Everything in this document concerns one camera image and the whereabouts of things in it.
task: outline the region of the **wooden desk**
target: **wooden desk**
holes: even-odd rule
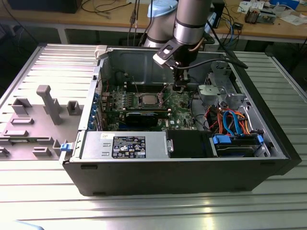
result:
[[[96,5],[111,2],[108,0],[95,0]],[[260,40],[260,41],[273,41],[273,42],[290,42],[302,43],[307,37],[307,25],[302,24],[294,26],[283,20],[276,19],[272,24],[248,24],[244,22],[245,14],[236,13],[240,0],[226,0],[230,14],[236,22],[242,23],[243,30],[240,39],[243,40]],[[126,4],[125,0],[118,0],[110,6],[101,7],[102,9],[110,9],[119,5]],[[41,11],[16,11],[12,10],[7,5],[10,12],[25,26],[41,26],[56,28],[59,32],[61,42],[68,43],[65,29],[83,29],[83,30],[98,30],[98,31],[120,31],[127,32],[129,29],[129,20],[134,4],[115,9],[110,11],[109,16],[111,19],[89,13],[81,8],[75,14],[66,14],[59,12],[41,12]],[[84,6],[88,10],[93,10],[91,2]],[[299,11],[307,11],[307,7],[299,6]],[[137,32],[143,32],[149,23],[147,18],[148,5],[140,4],[139,21]],[[0,22],[2,24],[17,24],[11,16],[5,11],[2,3],[0,4]],[[222,21],[219,28],[216,29],[220,37],[225,37],[229,30]]]
[[[106,4],[112,0],[95,0],[95,4]],[[109,6],[100,7],[100,10],[111,9],[120,5],[127,4],[126,0],[118,0]],[[79,8],[75,14],[60,12],[42,12],[42,11],[17,11],[12,10],[6,4],[11,14],[25,26],[51,27],[56,28],[63,44],[69,43],[65,29],[82,29],[82,30],[98,30],[98,31],[119,31],[127,32],[130,26],[130,17],[134,8],[134,3],[110,11],[111,18],[108,19],[96,13],[86,12]],[[94,11],[91,2],[84,5],[84,8]],[[144,32],[149,23],[147,18],[148,4],[140,4],[139,20],[137,32]],[[0,23],[17,25],[17,22],[4,9],[0,1]]]
[[[251,40],[249,37],[252,37],[253,40],[263,40],[263,41],[283,41],[283,40],[301,40],[304,41],[307,37],[307,24],[301,25],[292,25],[287,23],[279,18],[277,18],[274,24],[265,24],[265,23],[257,23],[257,24],[249,24],[245,23],[244,17],[245,14],[236,12],[238,9],[238,5],[241,0],[227,0],[227,8],[229,10],[230,15],[234,18],[235,22],[242,23],[242,35],[240,35],[240,39]],[[297,7],[298,11],[307,11],[307,7],[302,6],[301,4]],[[219,28],[216,29],[218,34],[227,34],[229,29],[226,27],[225,21],[221,21]]]

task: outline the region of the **electronic device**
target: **electronic device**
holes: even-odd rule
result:
[[[178,92],[154,53],[96,49],[76,141],[60,156],[81,194],[250,191],[301,161],[244,70],[199,66]]]
[[[260,10],[260,14],[257,18],[258,23],[269,23],[273,24],[276,19],[276,15],[272,10]]]
[[[76,13],[82,0],[8,0],[13,10]]]

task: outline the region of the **white label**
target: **white label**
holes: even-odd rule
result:
[[[28,142],[28,140],[10,140],[10,142],[12,142],[12,143],[18,143],[18,142],[26,143],[26,142]]]
[[[113,139],[114,133],[102,133],[100,139]]]

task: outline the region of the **side panel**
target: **side panel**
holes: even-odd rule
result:
[[[63,165],[84,196],[251,191],[288,160]]]

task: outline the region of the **connector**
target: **connector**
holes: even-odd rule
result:
[[[135,19],[136,19],[136,12],[133,11],[132,15],[130,17],[130,25],[132,26],[135,23]]]

